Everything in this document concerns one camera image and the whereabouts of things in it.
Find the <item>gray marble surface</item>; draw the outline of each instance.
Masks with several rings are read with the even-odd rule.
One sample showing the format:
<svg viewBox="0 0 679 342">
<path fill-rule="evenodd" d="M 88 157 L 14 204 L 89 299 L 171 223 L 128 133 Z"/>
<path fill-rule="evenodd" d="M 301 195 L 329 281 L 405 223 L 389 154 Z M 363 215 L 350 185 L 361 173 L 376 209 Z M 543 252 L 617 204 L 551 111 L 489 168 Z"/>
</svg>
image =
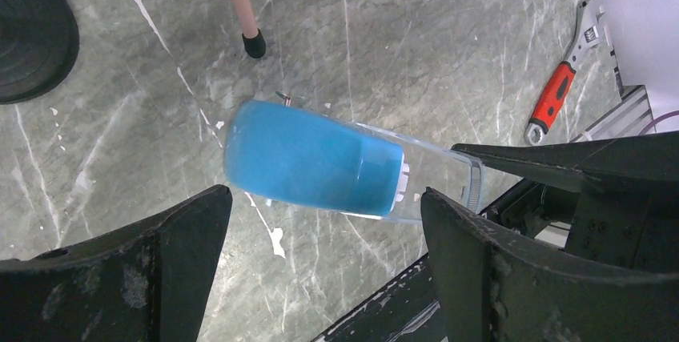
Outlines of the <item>gray marble surface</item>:
<svg viewBox="0 0 679 342">
<path fill-rule="evenodd" d="M 252 0 L 269 44 L 248 58 L 228 0 L 69 0 L 74 71 L 0 107 L 0 257 L 28 259 L 215 183 L 235 108 L 281 90 L 340 119 L 453 143 L 523 145 L 579 0 Z M 617 103 L 590 52 L 549 140 Z M 489 172 L 486 200 L 516 182 Z M 421 228 L 234 190 L 200 340 L 310 340 L 426 252 Z M 280 228 L 284 257 L 267 232 Z"/>
</svg>

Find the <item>wrench handle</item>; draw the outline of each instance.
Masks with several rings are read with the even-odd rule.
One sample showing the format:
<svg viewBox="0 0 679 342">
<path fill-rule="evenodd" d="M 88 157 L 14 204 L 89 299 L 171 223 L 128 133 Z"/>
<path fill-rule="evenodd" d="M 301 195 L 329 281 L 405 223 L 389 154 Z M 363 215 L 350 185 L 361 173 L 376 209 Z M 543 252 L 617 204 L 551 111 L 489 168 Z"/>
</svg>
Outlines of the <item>wrench handle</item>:
<svg viewBox="0 0 679 342">
<path fill-rule="evenodd" d="M 544 86 L 529 122 L 540 126 L 545 134 L 554 124 L 556 115 L 559 114 L 561 107 L 564 106 L 564 100 L 571 88 L 574 77 L 575 70 L 571 67 L 570 63 L 563 61 L 559 63 L 554 74 L 549 78 L 547 85 Z"/>
</svg>

